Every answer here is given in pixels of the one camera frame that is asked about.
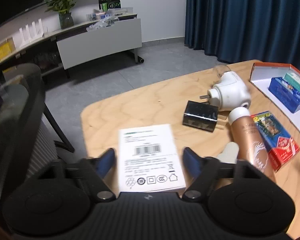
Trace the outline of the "clear refill bottle white cap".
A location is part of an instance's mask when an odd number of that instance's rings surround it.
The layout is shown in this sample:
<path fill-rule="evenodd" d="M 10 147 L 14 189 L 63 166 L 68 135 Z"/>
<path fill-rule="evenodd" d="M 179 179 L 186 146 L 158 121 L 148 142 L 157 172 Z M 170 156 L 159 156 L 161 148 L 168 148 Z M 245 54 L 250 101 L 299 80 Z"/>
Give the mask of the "clear refill bottle white cap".
<path fill-rule="evenodd" d="M 239 146 L 235 142 L 229 142 L 226 144 L 223 152 L 217 155 L 217 159 L 221 163 L 235 164 L 239 153 Z"/>

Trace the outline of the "white labelled box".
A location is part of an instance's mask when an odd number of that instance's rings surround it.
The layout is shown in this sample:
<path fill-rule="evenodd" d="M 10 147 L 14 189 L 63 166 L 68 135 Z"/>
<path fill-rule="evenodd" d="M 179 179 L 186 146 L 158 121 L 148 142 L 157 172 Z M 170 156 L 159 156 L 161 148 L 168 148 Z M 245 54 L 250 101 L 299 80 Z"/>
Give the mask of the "white labelled box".
<path fill-rule="evenodd" d="M 119 192 L 182 193 L 186 182 L 169 124 L 121 129 Z"/>

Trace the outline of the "black power adapter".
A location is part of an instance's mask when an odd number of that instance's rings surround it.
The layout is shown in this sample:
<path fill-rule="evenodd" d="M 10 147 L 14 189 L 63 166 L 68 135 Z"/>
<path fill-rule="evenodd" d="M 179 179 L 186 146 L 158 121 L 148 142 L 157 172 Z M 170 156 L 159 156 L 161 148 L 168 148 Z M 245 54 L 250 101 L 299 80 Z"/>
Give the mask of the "black power adapter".
<path fill-rule="evenodd" d="M 217 125 L 218 107 L 207 103 L 188 101 L 183 114 L 183 125 L 213 132 Z"/>

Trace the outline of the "rose gold bottle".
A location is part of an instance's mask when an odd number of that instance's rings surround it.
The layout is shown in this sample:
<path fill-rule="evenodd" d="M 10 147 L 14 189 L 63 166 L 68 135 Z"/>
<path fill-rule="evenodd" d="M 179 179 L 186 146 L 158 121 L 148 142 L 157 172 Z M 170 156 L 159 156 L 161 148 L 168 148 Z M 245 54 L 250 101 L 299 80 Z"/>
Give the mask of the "rose gold bottle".
<path fill-rule="evenodd" d="M 275 174 L 266 146 L 249 110 L 245 107 L 233 109 L 229 113 L 228 121 L 233 140 L 239 146 L 238 159 L 248 161 L 275 182 Z"/>

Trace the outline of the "white plug-in vaporizer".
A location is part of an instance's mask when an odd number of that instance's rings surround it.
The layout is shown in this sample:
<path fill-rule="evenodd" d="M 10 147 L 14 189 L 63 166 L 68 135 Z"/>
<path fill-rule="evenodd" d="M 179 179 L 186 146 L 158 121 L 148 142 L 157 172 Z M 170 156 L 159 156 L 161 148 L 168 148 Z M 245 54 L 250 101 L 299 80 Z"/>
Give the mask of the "white plug-in vaporizer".
<path fill-rule="evenodd" d="M 217 81 L 207 90 L 206 95 L 199 98 L 207 99 L 219 111 L 232 111 L 237 107 L 249 109 L 251 95 L 239 75 L 224 64 L 214 66 L 213 72 L 217 75 Z"/>

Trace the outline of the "red blue card box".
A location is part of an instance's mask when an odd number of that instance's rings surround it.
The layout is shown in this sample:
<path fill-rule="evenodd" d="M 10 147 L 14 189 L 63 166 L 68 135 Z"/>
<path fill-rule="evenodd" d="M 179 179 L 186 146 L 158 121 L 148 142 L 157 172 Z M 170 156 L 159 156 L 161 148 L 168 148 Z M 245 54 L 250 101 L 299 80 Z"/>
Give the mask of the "red blue card box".
<path fill-rule="evenodd" d="M 266 146 L 271 165 L 277 172 L 300 152 L 300 146 L 270 111 L 251 117 Z"/>

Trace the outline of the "black side table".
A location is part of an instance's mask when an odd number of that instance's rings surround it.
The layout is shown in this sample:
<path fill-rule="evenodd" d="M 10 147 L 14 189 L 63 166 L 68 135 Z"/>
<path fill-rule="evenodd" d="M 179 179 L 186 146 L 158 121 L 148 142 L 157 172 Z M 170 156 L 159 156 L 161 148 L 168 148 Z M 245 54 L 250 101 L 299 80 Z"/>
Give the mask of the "black side table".
<path fill-rule="evenodd" d="M 0 96 L 0 225 L 6 198 L 49 162 L 75 151 L 45 103 L 40 68 L 20 64 L 3 74 Z"/>

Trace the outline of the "blue rectangular box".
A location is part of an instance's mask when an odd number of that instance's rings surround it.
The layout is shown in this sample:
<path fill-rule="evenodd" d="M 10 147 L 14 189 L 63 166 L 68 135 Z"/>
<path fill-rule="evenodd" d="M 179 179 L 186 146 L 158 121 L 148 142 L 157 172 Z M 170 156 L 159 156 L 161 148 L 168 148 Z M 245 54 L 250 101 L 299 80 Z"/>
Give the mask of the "blue rectangular box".
<path fill-rule="evenodd" d="M 272 77 L 268 90 L 291 112 L 300 110 L 300 92 L 282 77 Z"/>

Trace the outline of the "orange-rimmed white tray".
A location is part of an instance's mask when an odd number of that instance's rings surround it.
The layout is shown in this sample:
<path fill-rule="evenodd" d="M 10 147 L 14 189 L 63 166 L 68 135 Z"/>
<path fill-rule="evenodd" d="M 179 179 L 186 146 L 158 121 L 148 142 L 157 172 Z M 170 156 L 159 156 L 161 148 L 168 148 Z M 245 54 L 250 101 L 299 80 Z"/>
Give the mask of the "orange-rimmed white tray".
<path fill-rule="evenodd" d="M 300 132 L 300 71 L 291 64 L 255 62 L 249 81 L 288 117 Z"/>

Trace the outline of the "white tv cabinet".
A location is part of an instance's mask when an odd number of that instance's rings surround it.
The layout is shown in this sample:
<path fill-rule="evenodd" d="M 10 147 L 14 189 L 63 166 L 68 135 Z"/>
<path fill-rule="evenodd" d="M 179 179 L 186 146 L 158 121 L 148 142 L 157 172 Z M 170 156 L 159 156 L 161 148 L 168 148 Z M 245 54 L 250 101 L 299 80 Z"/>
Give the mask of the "white tv cabinet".
<path fill-rule="evenodd" d="M 45 33 L 1 59 L 0 71 L 33 62 L 42 76 L 46 76 L 121 52 L 136 63 L 143 63 L 144 59 L 138 55 L 141 47 L 141 20 L 137 14 L 114 15 Z"/>

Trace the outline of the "teal rectangular box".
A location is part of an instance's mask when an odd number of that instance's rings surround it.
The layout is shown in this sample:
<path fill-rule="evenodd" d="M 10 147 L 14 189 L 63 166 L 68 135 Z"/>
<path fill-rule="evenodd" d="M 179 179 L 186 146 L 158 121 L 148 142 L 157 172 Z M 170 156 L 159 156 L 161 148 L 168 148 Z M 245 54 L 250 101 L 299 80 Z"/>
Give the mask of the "teal rectangular box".
<path fill-rule="evenodd" d="M 300 76 L 295 72 L 287 72 L 284 79 L 300 92 Z"/>

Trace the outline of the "white router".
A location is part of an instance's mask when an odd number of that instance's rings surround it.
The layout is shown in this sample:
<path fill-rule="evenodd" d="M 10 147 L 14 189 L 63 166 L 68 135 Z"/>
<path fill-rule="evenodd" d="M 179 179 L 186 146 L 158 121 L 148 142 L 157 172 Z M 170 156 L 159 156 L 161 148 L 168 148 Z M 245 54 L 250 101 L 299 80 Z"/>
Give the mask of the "white router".
<path fill-rule="evenodd" d="M 44 36 L 44 28 L 42 24 L 42 19 L 38 19 L 38 24 L 34 21 L 32 22 L 32 27 L 25 25 L 25 28 L 20 28 L 19 33 L 21 36 L 21 44 L 19 48 L 24 48 L 25 46 L 31 44 L 32 42 L 42 38 Z"/>

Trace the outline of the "yellow box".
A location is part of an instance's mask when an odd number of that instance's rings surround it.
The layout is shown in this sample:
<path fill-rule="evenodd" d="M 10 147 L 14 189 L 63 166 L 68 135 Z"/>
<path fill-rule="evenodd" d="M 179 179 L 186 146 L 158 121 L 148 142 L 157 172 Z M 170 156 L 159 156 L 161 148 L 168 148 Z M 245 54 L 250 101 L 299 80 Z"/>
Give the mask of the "yellow box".
<path fill-rule="evenodd" d="M 0 61 L 15 51 L 13 38 L 8 38 L 0 43 Z"/>

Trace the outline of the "black green display box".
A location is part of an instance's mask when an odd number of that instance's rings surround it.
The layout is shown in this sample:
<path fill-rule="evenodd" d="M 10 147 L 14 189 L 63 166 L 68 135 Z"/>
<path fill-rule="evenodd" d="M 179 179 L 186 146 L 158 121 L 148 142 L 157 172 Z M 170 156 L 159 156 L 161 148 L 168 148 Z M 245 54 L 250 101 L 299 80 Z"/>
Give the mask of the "black green display box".
<path fill-rule="evenodd" d="M 121 8 L 120 0 L 98 0 L 99 9 L 102 11 L 108 11 L 109 9 Z"/>

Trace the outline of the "potted green plant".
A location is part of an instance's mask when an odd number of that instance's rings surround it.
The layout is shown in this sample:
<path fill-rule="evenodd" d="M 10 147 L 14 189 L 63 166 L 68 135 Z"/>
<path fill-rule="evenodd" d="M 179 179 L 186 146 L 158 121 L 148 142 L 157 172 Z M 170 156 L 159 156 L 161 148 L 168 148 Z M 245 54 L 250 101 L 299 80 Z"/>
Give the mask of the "potted green plant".
<path fill-rule="evenodd" d="M 76 0 L 45 0 L 46 12 L 57 12 L 61 29 L 74 26 L 70 10 L 75 6 Z"/>

